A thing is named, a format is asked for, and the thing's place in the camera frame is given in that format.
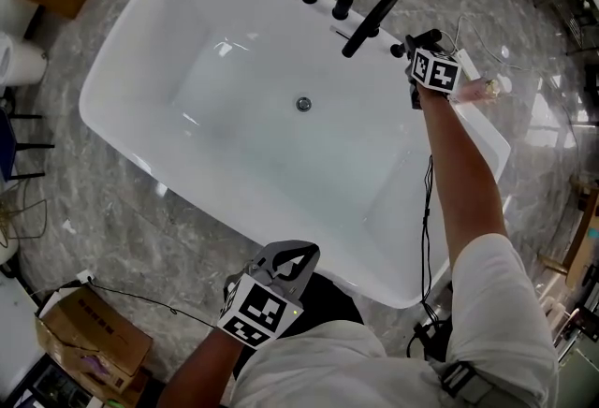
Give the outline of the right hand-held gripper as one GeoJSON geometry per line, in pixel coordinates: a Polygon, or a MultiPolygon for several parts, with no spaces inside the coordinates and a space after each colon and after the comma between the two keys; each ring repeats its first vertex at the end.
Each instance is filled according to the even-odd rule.
{"type": "Polygon", "coordinates": [[[427,31],[416,39],[411,35],[405,37],[404,48],[409,62],[407,77],[413,109],[421,109],[418,86],[439,92],[445,98],[458,90],[460,63],[452,56],[434,52],[443,50],[439,45],[442,38],[440,30],[427,31]]]}

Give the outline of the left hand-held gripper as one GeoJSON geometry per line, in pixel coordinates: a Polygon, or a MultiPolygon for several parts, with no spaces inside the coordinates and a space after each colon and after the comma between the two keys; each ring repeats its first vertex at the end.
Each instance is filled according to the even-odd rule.
{"type": "Polygon", "coordinates": [[[253,349],[279,338],[303,313],[300,296],[319,258],[305,240],[266,245],[228,287],[217,327],[253,349]]]}

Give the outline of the person's right forearm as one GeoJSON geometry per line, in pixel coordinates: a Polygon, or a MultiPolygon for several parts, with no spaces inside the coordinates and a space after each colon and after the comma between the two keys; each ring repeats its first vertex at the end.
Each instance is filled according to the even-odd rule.
{"type": "Polygon", "coordinates": [[[441,93],[417,87],[434,164],[451,265],[473,240],[505,235],[493,173],[441,93]]]}

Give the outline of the person's left forearm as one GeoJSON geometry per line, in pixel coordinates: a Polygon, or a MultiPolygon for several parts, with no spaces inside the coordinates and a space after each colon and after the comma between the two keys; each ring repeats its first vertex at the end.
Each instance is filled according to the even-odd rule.
{"type": "Polygon", "coordinates": [[[157,408],[219,408],[245,345],[214,329],[171,377],[157,408]]]}

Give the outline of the white bathtub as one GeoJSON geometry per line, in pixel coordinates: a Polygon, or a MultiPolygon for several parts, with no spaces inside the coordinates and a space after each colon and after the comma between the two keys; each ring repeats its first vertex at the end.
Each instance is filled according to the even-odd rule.
{"type": "Polygon", "coordinates": [[[344,39],[333,0],[130,0],[80,93],[102,139],[259,244],[306,240],[318,270],[408,308],[449,266],[430,145],[396,38],[344,39]],[[313,106],[296,109],[301,96],[313,106]]]}

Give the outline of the black gooseneck faucet spout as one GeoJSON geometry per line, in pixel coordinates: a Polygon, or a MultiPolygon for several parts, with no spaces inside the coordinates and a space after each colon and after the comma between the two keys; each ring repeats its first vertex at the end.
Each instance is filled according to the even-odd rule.
{"type": "Polygon", "coordinates": [[[367,38],[380,27],[380,23],[399,0],[380,0],[364,18],[342,49],[345,58],[352,58],[367,38]]]}

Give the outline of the pink pump soap bottle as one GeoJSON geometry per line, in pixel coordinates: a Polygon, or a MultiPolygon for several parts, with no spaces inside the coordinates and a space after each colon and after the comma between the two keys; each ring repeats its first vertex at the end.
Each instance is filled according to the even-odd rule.
{"type": "Polygon", "coordinates": [[[501,83],[497,79],[482,77],[465,49],[456,52],[456,59],[465,77],[455,94],[458,103],[481,102],[494,99],[499,95],[502,91],[501,83]]]}

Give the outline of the person's white shirt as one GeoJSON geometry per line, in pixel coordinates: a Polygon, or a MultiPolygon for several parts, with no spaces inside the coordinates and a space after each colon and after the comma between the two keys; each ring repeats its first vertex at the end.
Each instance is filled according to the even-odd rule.
{"type": "Polygon", "coordinates": [[[324,350],[273,342],[245,364],[231,408],[548,408],[558,356],[510,240],[471,241],[452,270],[453,331],[444,363],[386,354],[365,326],[329,322],[324,350]]]}

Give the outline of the black waist device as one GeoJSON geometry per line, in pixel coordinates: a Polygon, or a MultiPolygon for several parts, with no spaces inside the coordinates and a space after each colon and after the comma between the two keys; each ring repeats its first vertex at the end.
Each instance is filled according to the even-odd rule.
{"type": "Polygon", "coordinates": [[[416,323],[414,334],[423,348],[424,358],[445,362],[449,339],[453,331],[452,317],[440,320],[435,326],[433,323],[421,325],[416,323]]]}

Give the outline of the torn brown cardboard box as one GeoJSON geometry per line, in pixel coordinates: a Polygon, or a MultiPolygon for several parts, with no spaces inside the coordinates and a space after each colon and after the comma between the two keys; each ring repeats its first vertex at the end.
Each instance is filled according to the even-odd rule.
{"type": "Polygon", "coordinates": [[[36,315],[43,350],[85,390],[109,408],[136,408],[150,375],[144,370],[153,339],[88,286],[54,292],[36,315]],[[80,357],[102,360],[104,381],[80,370],[80,357]]]}

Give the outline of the purple plastic item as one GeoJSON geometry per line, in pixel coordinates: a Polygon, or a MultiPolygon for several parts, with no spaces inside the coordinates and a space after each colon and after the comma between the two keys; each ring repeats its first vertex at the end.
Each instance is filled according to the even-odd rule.
{"type": "Polygon", "coordinates": [[[97,356],[86,355],[80,357],[80,370],[98,380],[104,381],[110,378],[110,371],[97,356]]]}

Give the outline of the round wooden table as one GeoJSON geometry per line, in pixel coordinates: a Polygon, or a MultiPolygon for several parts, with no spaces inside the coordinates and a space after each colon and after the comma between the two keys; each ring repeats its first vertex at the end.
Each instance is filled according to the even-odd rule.
{"type": "Polygon", "coordinates": [[[595,237],[599,240],[599,186],[581,182],[576,177],[570,178],[570,185],[577,196],[578,208],[582,210],[582,218],[576,234],[562,261],[540,255],[542,265],[565,277],[565,286],[574,290],[583,277],[584,269],[589,266],[594,250],[595,237]]]}

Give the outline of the blue chair with black legs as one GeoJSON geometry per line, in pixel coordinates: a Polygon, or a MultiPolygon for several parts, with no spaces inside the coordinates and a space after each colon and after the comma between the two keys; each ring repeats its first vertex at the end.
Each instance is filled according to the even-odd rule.
{"type": "Polygon", "coordinates": [[[14,114],[8,113],[0,107],[0,175],[4,182],[17,182],[42,178],[46,175],[44,171],[35,173],[13,174],[17,152],[27,150],[49,150],[55,147],[51,143],[20,143],[17,141],[13,120],[41,120],[41,115],[36,114],[14,114]]]}

